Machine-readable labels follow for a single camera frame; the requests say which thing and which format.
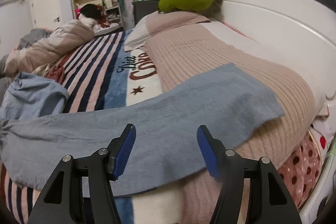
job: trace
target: polka dot fabric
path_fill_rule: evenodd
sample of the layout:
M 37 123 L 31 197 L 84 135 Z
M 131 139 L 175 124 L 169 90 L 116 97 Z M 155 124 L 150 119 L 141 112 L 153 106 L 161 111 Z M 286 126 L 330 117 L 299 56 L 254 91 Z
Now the polka dot fabric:
M 309 133 L 278 169 L 297 208 L 309 197 L 322 169 L 319 149 Z

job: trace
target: bed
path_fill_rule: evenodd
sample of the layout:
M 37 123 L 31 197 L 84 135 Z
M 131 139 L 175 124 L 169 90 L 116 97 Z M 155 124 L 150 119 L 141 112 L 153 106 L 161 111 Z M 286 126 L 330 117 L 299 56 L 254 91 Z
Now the bed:
M 315 13 L 307 12 L 307 6 Z M 319 117 L 304 129 L 306 134 L 278 169 L 301 210 L 303 223 L 312 223 L 321 202 L 325 203 L 334 190 L 330 177 L 335 173 L 335 160 L 333 155 L 327 157 L 327 150 L 336 131 L 336 77 L 332 70 L 336 53 L 336 33 L 332 27 L 335 13 L 316 0 L 224 0 L 222 14 L 223 27 L 232 41 L 253 39 L 290 60 L 299 60 L 314 75 L 316 85 L 325 91 L 327 104 L 314 114 Z M 164 79 L 157 71 L 160 64 L 151 60 L 157 60 L 153 52 L 124 51 L 123 43 L 129 35 L 130 32 L 122 32 L 97 38 L 59 61 L 66 71 L 63 85 L 71 95 L 64 112 L 123 107 L 165 90 Z M 314 189 L 320 176 L 320 184 L 329 181 L 328 189 L 323 185 Z M 217 199 L 211 196 L 213 193 L 216 185 L 203 171 L 149 193 L 119 197 L 116 204 L 123 223 L 208 223 Z M 0 195 L 19 223 L 27 222 L 38 194 L 31 188 L 18 187 L 2 167 Z M 90 219 L 88 199 L 85 204 Z

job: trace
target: red cloth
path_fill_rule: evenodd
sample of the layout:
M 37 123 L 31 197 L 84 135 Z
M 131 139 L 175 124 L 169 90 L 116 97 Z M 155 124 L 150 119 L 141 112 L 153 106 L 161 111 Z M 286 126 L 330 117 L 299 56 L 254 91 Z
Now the red cloth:
M 47 78 L 55 80 L 57 83 L 62 84 L 64 80 L 64 68 L 60 65 L 55 66 L 48 72 Z

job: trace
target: brown polka dot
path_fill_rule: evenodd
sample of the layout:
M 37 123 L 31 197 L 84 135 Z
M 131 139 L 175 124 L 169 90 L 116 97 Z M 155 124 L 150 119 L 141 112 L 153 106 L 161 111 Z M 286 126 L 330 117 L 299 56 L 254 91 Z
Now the brown polka dot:
M 296 183 L 296 181 L 297 181 L 297 177 L 296 177 L 296 176 L 293 176 L 293 177 L 292 177 L 292 184 L 294 185 L 294 184 Z
M 294 165 L 297 165 L 300 161 L 300 158 L 298 156 L 295 156 L 294 159 L 293 159 L 293 164 Z

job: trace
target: gray-blue fabric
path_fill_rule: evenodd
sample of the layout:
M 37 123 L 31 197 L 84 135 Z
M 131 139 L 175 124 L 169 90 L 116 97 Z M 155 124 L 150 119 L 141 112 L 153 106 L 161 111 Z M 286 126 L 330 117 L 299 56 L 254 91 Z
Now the gray-blue fabric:
M 66 88 L 55 80 L 20 72 L 6 90 L 0 120 L 28 120 L 62 113 L 69 98 Z
M 41 190 L 64 155 L 89 156 L 133 123 L 137 136 L 128 164 L 111 183 L 115 196 L 129 195 L 203 169 L 196 139 L 200 125 L 226 148 L 235 148 L 281 115 L 271 89 L 228 64 L 135 105 L 0 122 L 0 156 L 13 181 Z M 88 197 L 87 180 L 83 189 Z

